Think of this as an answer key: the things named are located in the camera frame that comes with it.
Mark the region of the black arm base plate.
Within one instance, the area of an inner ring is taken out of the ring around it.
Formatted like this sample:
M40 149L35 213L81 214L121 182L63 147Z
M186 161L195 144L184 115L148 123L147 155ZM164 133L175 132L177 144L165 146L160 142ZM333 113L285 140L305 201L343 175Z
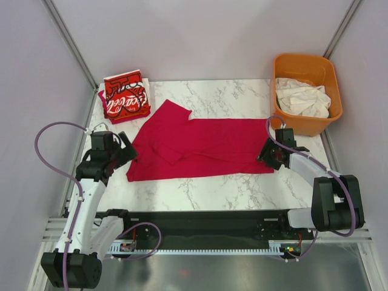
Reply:
M188 212L129 212L110 209L97 218L118 216L125 239L142 249L264 248L269 241L311 240L306 229L289 225L286 210L228 210Z

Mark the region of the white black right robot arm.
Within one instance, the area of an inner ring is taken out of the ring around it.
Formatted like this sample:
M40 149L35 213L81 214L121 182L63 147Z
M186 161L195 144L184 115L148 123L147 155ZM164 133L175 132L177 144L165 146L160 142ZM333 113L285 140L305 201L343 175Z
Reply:
M290 169L312 186L312 204L287 211L278 223L283 238L293 238L299 228L350 236L364 226L360 185L353 175L342 175L319 162L305 147L298 147L291 128L275 130L269 136L258 160L279 170Z

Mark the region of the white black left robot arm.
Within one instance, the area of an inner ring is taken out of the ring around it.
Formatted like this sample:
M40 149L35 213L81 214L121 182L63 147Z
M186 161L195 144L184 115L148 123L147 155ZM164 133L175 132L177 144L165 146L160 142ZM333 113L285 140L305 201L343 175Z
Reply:
M128 238L133 224L124 217L126 210L108 210L94 232L99 202L114 171L137 158L138 154L124 132L93 132L91 148L76 168L76 201L54 251L45 252L41 266L51 284L94 289L101 279L102 261L113 241Z

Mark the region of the crimson red t-shirt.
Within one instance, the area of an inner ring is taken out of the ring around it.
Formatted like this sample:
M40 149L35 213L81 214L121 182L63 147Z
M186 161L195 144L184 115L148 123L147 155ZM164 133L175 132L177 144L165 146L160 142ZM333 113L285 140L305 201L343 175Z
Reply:
M138 152L127 179L273 173L257 158L268 138L263 119L191 119L191 111L170 100L144 123L133 140Z

